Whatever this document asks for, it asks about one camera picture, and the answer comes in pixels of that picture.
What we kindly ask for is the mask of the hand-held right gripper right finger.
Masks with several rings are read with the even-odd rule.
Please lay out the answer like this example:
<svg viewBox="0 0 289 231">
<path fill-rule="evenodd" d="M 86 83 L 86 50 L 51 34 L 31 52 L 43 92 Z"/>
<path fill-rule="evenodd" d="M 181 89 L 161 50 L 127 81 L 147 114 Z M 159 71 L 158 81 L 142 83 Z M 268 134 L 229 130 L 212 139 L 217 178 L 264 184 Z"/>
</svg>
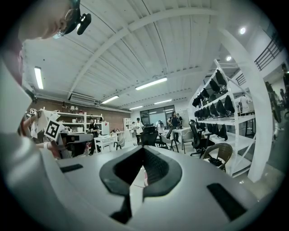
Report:
<svg viewBox="0 0 289 231">
<path fill-rule="evenodd" d="M 152 149 L 151 146 L 143 146 L 142 150 L 148 183 L 143 189 L 143 198 L 169 194 L 182 178 L 180 164 L 171 157 Z"/>
</svg>

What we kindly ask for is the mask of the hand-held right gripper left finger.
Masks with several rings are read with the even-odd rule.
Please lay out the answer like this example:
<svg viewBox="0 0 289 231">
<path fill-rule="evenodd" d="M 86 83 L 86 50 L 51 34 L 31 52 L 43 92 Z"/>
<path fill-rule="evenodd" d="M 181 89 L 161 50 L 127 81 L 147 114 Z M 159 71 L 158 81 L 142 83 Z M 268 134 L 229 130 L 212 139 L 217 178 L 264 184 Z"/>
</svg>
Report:
<svg viewBox="0 0 289 231">
<path fill-rule="evenodd" d="M 111 218 L 123 224 L 126 224 L 132 217 L 130 186 L 143 166 L 143 159 L 143 147 L 138 146 L 106 162 L 99 172 L 99 177 L 107 190 L 111 194 L 124 198 L 120 210 L 110 215 Z"/>
</svg>

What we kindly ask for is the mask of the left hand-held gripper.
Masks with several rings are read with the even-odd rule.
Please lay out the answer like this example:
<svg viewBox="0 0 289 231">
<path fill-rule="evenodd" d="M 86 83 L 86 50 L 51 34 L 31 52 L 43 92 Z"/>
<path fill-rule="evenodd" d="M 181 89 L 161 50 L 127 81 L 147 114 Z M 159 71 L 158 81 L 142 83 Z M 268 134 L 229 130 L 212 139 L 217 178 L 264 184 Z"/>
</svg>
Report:
<svg viewBox="0 0 289 231">
<path fill-rule="evenodd" d="M 45 111 L 35 111 L 28 119 L 28 137 L 35 141 L 43 132 L 47 141 L 35 143 L 38 149 L 49 150 L 54 158 L 65 158 L 68 143 L 72 137 L 65 127 L 56 121 L 56 114 L 46 115 Z"/>
</svg>

